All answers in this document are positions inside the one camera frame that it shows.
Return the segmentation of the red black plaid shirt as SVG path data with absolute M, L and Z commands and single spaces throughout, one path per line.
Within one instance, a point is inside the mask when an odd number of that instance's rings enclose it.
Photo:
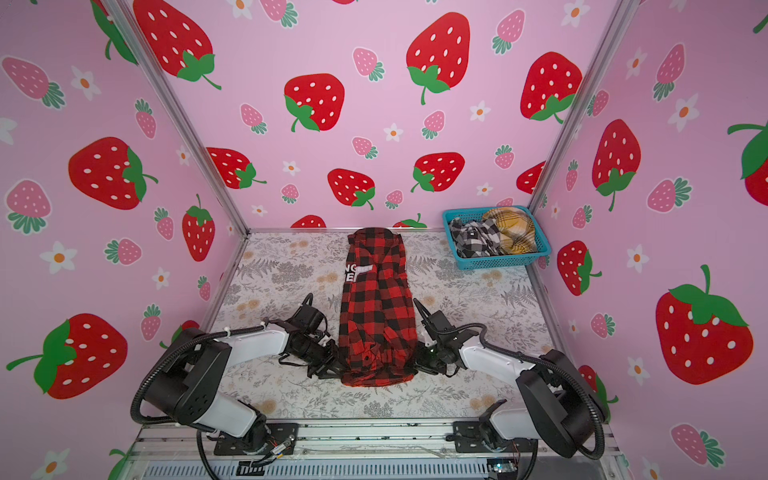
M 417 374 L 419 343 L 402 237 L 385 228 L 348 236 L 339 354 L 350 387 L 386 387 Z

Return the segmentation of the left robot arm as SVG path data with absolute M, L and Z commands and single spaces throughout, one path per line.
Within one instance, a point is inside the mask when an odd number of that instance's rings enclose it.
M 307 375 L 339 379 L 348 370 L 329 334 L 319 330 L 325 315 L 301 305 L 287 320 L 204 333 L 189 329 L 155 363 L 130 405 L 140 425 L 178 423 L 200 433 L 222 434 L 246 453 L 274 445 L 266 415 L 219 391 L 226 370 L 257 358 L 294 356 Z

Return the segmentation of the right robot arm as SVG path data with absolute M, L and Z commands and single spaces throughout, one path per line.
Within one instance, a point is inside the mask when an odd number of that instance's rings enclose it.
M 517 386 L 524 402 L 513 408 L 502 399 L 487 407 L 474 422 L 457 427 L 456 448 L 463 444 L 503 452 L 518 439 L 541 440 L 556 454 L 579 453 L 599 460 L 606 450 L 607 410 L 567 356 L 553 349 L 539 357 L 512 351 L 487 339 L 487 326 L 453 326 L 441 311 L 415 308 L 431 339 L 421 344 L 415 368 L 429 375 L 452 377 L 461 370 L 484 373 Z

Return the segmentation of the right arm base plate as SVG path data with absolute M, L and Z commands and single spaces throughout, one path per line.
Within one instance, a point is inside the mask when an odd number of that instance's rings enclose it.
M 445 439 L 459 453 L 530 453 L 535 444 L 529 438 L 502 438 L 489 422 L 455 421 Z

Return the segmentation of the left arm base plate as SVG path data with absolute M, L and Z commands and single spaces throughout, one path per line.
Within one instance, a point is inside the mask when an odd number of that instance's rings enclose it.
M 256 457 L 292 455 L 298 433 L 299 424 L 291 422 L 254 425 L 242 438 L 223 433 L 216 440 L 214 455 Z

